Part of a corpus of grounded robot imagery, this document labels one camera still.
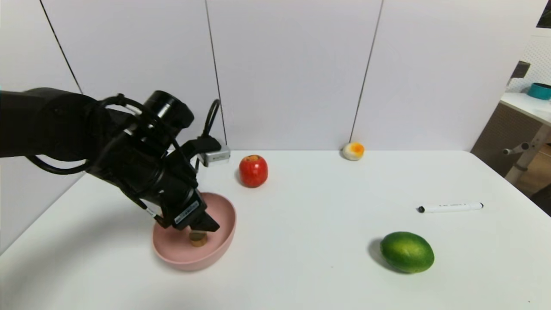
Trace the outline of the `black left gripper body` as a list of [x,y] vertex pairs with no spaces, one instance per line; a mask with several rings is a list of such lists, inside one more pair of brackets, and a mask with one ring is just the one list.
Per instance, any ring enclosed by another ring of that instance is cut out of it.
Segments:
[[169,169],[163,169],[153,185],[153,203],[160,208],[159,225],[179,231],[191,225],[205,210],[198,184],[189,184]]

